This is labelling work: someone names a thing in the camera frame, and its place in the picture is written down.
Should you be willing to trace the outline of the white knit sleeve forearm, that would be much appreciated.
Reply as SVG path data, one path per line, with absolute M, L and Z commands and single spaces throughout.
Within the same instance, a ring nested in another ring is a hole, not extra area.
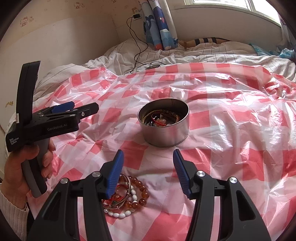
M 12 228 L 13 233 L 20 240 L 27 240 L 27 222 L 29 214 L 27 204 L 25 203 L 24 208 L 18 208 L 1 193 L 1 212 L 10 228 Z

